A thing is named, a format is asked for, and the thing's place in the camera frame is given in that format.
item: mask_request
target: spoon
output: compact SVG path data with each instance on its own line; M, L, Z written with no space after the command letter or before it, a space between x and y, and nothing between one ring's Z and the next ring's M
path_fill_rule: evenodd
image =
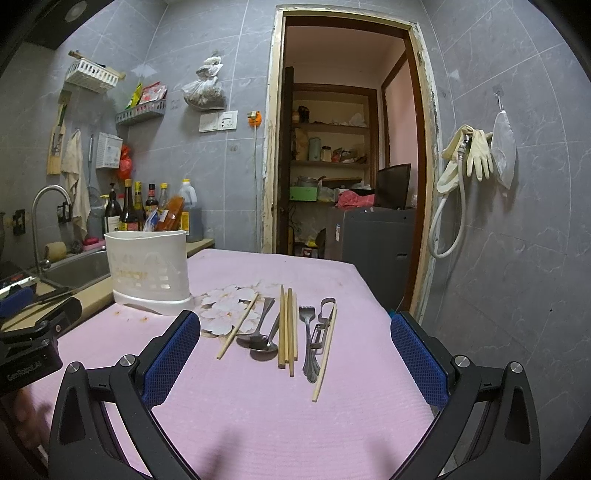
M260 353L273 353L276 352L279 347L276 343L273 342L273 337L277 333L279 329L279 314L277 314L277 318L275 319L275 323L269 332L269 335L262 335L260 340L256 342L252 342L249 348L253 352L260 352Z
M263 339L264 335L261 335L261 326L263 320L265 320L265 316L271 310L271 307L275 303L275 299L271 299L269 297L265 298L265 304L262 307L261 319L259 320L258 325L256 326L256 330L252 333L241 333L240 335L236 335L236 337L243 342L258 342Z

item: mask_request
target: white utensil holder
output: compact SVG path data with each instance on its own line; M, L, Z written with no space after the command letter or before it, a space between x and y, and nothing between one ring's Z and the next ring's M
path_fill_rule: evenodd
M113 232L105 241L117 303L171 316L193 309L184 231Z

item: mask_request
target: soy sauce bottle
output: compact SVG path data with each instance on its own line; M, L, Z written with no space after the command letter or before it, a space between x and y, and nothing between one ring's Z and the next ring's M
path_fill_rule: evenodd
M139 231L139 217L134 208L134 193L131 190L131 179L125 180L125 203L123 211L119 217L119 230L128 230L131 232Z

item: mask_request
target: blue gripper pad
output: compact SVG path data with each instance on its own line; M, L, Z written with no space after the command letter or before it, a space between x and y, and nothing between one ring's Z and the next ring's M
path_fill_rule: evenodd
M390 313L392 341L429 405L443 410L449 395L447 377L425 344L399 313Z
M142 400L148 408L166 400L199 340L201 324L193 312L185 318L144 375Z

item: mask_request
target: kitchen sink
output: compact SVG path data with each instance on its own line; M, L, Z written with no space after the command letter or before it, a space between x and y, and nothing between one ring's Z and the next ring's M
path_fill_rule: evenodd
M83 289L110 274L106 250L96 249L56 262L43 271L41 280L63 287Z

